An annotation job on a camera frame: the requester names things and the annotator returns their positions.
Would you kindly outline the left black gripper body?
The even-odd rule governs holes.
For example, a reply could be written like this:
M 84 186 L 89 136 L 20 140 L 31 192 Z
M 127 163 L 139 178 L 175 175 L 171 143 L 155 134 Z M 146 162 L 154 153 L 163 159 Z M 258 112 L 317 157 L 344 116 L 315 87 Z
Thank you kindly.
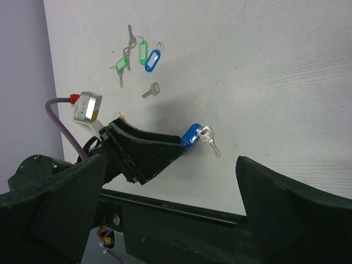
M 111 182 L 122 174 L 130 183 L 143 183 L 141 169 L 136 158 L 141 153 L 138 143 L 142 139 L 128 135 L 116 125 L 108 125 L 101 131 L 102 146 L 99 153 L 104 155 L 107 162 L 104 183 Z

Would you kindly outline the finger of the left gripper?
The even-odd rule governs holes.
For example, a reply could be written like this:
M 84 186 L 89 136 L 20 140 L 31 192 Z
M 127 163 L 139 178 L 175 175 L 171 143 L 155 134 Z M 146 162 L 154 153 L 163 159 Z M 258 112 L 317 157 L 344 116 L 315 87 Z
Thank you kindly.
M 181 144 L 142 140 L 137 146 L 141 151 L 136 161 L 143 176 L 142 185 L 155 178 L 161 171 L 186 153 L 186 148 Z
M 123 132 L 139 139 L 166 142 L 170 144 L 180 144 L 180 137 L 177 135 L 167 135 L 140 130 L 130 125 L 122 118 L 117 118 L 114 121 L 110 122 L 110 124 L 116 125 Z

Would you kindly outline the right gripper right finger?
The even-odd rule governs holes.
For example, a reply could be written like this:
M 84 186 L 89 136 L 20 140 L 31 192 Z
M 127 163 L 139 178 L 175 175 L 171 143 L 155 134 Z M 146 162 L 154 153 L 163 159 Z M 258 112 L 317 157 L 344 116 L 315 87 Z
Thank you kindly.
M 351 263 L 351 200 L 240 156 L 236 178 L 263 263 Z

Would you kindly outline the solid blue key tag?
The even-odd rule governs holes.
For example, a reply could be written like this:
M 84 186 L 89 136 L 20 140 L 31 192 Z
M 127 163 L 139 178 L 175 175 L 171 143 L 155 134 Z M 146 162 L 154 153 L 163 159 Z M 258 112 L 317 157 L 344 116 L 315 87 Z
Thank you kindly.
M 189 127 L 185 134 L 180 138 L 180 144 L 185 148 L 190 148 L 198 140 L 199 132 L 202 130 L 202 126 L 195 123 Z

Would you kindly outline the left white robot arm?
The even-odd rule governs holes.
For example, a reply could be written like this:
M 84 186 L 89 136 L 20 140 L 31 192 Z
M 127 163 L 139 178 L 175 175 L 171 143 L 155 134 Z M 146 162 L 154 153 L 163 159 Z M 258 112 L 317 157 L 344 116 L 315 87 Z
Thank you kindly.
M 83 150 L 92 157 L 106 160 L 105 183 L 122 174 L 130 183 L 144 185 L 155 178 L 177 158 L 186 153 L 180 137 L 139 130 L 117 118 L 92 137 Z M 8 179 L 10 190 L 20 189 L 72 166 L 71 163 L 44 155 L 25 159 Z

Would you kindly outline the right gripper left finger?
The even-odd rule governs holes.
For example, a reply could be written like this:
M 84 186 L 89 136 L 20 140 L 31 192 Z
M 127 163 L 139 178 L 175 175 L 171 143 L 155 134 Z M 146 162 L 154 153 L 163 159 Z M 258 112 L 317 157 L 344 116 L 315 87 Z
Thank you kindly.
M 1 263 L 80 263 L 104 183 L 95 155 L 1 195 Z

